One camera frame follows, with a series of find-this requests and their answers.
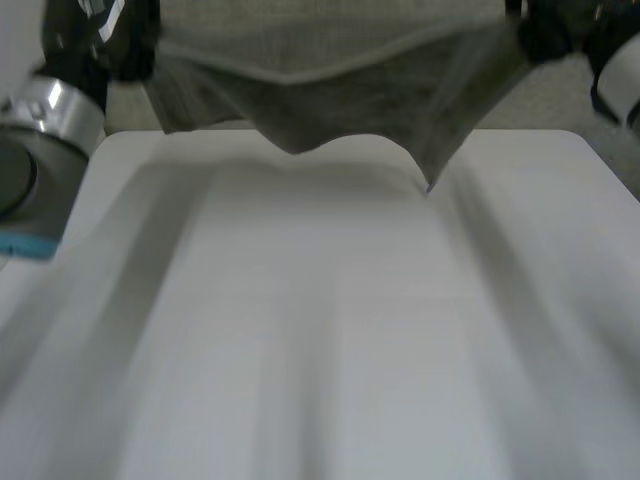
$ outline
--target white table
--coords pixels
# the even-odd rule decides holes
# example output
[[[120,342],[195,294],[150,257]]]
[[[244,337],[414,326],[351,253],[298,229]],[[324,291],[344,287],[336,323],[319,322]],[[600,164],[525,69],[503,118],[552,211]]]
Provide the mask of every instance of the white table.
[[[580,138],[109,138],[0,272],[4,479],[635,478],[640,206]]]

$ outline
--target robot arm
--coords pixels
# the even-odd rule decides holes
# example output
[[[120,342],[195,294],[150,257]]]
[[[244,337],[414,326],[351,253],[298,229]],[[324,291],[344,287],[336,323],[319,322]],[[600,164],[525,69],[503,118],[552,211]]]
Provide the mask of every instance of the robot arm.
[[[45,63],[0,104],[0,254],[50,258],[102,133],[109,82],[153,70],[158,0],[48,0]]]
[[[585,42],[596,111],[640,137],[640,5],[612,16]]]

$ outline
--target silver cylinder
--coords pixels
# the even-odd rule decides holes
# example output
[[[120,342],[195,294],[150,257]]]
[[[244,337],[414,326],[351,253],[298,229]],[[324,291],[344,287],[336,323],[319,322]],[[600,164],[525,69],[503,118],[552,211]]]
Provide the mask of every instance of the silver cylinder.
[[[56,78],[31,77],[0,108],[0,125],[34,130],[78,148],[96,149],[104,113],[84,93]]]

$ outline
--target fabric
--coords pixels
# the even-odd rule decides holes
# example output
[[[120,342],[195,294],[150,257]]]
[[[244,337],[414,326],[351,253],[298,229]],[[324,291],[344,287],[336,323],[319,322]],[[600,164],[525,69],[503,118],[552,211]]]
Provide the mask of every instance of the fabric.
[[[433,187],[530,68],[506,19],[289,21],[242,35],[165,25],[145,89],[165,132],[242,118],[290,153],[377,134]]]

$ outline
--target gray carpet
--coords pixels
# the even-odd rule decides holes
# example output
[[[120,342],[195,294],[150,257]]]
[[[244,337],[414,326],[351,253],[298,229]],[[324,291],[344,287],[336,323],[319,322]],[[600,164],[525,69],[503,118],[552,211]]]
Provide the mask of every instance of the gray carpet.
[[[199,31],[243,31],[290,18],[411,16],[425,22],[450,15],[502,15],[503,0],[161,0],[171,25]],[[640,199],[640,142],[597,118],[590,105],[591,74],[581,58],[534,72],[491,112],[480,128],[563,129],[584,138]],[[158,129],[139,87],[110,95],[108,129]]]

